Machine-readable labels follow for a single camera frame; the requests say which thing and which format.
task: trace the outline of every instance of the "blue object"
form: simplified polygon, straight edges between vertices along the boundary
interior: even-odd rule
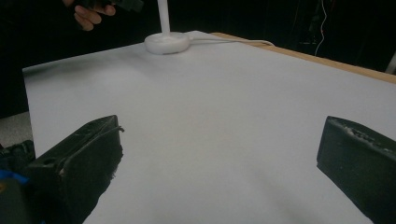
[[[0,179],[14,178],[18,180],[22,185],[26,184],[29,181],[29,178],[24,177],[23,175],[18,175],[14,172],[7,170],[0,170]]]

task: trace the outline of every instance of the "lamp base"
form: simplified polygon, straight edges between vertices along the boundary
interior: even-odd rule
[[[175,32],[170,35],[149,35],[145,39],[145,46],[153,54],[180,53],[190,46],[190,38],[186,34]]]

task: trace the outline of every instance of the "wooden table edge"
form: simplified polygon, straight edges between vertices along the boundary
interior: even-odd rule
[[[224,33],[212,33],[212,35],[218,36],[218,37],[223,37],[223,38],[234,38],[234,39],[243,39],[237,36],[233,36],[233,35],[226,35]],[[254,46],[257,48],[261,48],[261,49],[267,49],[267,50],[271,50],[273,52],[277,52],[277,53],[281,53],[281,54],[286,54],[295,58],[300,58],[303,60],[307,60],[309,62],[313,62],[313,63],[321,63],[330,67],[334,67],[334,68],[338,68],[338,69],[342,69],[344,71],[348,71],[348,72],[352,72],[355,74],[359,74],[359,75],[363,75],[366,77],[372,77],[375,79],[379,79],[379,80],[383,80],[383,81],[387,81],[393,84],[396,84],[396,76],[394,75],[390,75],[390,74],[386,74],[386,73],[382,73],[382,72],[378,72],[375,70],[371,70],[371,69],[367,69],[367,68],[363,68],[363,67],[358,67],[358,66],[354,66],[354,65],[350,65],[347,63],[339,63],[336,61],[332,61],[329,59],[325,59],[325,58],[319,58],[319,57],[315,57],[309,54],[304,54],[301,52],[297,52],[297,51],[293,51],[293,50],[289,50],[289,49],[282,49],[279,47],[274,47],[274,46],[268,46],[265,44],[261,44],[261,43],[247,43],[250,46]]]

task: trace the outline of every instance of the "white cable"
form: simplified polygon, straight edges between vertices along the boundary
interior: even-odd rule
[[[219,42],[240,42],[240,43],[260,43],[269,46],[274,46],[273,43],[266,40],[240,40],[240,39],[230,39],[230,38],[201,38],[201,37],[190,37],[190,41],[219,41]]]
[[[324,0],[321,0],[322,9],[323,9],[323,13],[324,13],[324,19],[323,19],[322,24],[320,25],[320,33],[322,34],[322,40],[320,41],[320,43],[319,43],[318,46],[317,46],[317,49],[315,50],[315,56],[317,56],[317,54],[318,54],[318,49],[320,48],[320,45],[321,45],[321,44],[323,43],[323,41],[324,41],[323,24],[324,24],[324,22],[325,22],[326,19],[327,19],[327,13],[326,13],[326,9],[324,8],[324,3],[323,3],[323,1],[324,1]]]

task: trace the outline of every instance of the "white backdrop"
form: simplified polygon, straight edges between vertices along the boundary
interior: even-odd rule
[[[239,43],[139,44],[24,73],[38,155],[93,119],[125,129],[85,223],[371,223],[316,156],[327,116],[396,139],[394,84]]]

